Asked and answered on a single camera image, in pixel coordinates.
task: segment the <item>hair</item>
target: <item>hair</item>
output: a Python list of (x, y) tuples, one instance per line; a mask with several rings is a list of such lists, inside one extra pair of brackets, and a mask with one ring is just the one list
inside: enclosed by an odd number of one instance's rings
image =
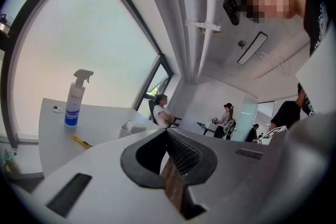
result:
[(298, 95), (300, 95), (301, 90), (302, 90), (302, 86), (301, 84), (298, 84)]
[(161, 101), (162, 99), (164, 99), (164, 98), (167, 98), (167, 96), (164, 95), (163, 93), (159, 93), (159, 94), (157, 94), (157, 95), (156, 95), (155, 103), (156, 103), (156, 104), (160, 104), (160, 101)]
[(234, 106), (231, 103), (227, 103), (226, 105), (224, 105), (225, 108), (230, 108), (230, 119), (233, 119), (233, 108)]

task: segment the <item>white shirt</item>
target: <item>white shirt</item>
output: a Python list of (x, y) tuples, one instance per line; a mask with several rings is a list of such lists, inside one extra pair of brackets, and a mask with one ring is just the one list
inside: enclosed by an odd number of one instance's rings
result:
[(224, 119), (223, 123), (218, 124), (218, 126), (221, 126), (224, 128), (224, 126), (226, 125), (226, 123), (228, 123), (231, 119), (230, 119), (230, 112), (225, 111), (223, 114), (222, 119)]
[(160, 112), (164, 112), (167, 115), (170, 115), (170, 112), (169, 112), (169, 110), (167, 108), (162, 108), (158, 104), (153, 109), (153, 115), (154, 115), (154, 118), (155, 118), (156, 123), (158, 124), (158, 126), (160, 126), (160, 127), (166, 127), (167, 124), (164, 123), (164, 119), (159, 116)]

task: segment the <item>ceiling bracket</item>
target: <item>ceiling bracket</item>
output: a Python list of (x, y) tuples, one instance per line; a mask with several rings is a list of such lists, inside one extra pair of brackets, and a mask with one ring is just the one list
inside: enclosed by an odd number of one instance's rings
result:
[(193, 22), (193, 21), (190, 21), (190, 20), (186, 20), (185, 25), (191, 25), (191, 26), (196, 26), (196, 27), (199, 27), (199, 28), (211, 29), (213, 31), (220, 31), (221, 30), (221, 26), (219, 26), (219, 25), (214, 25), (214, 24), (210, 24), (210, 23), (202, 23), (200, 21)]

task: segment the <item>white spray bottle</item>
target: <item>white spray bottle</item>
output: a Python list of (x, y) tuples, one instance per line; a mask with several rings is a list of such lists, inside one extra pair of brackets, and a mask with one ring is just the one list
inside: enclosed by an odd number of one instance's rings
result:
[(65, 113), (65, 125), (68, 127), (76, 127), (78, 121), (78, 115), (80, 105), (82, 103), (85, 87), (83, 86), (86, 80), (89, 83), (90, 76), (93, 75), (92, 71), (79, 69), (73, 74), (77, 80), (70, 86), (69, 96), (67, 101), (66, 113)]

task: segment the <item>camera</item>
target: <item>camera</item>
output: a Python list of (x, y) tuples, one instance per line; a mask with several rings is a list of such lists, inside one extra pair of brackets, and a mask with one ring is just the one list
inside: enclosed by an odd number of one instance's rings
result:
[(236, 0), (224, 0), (223, 8), (233, 25), (239, 24), (240, 8)]

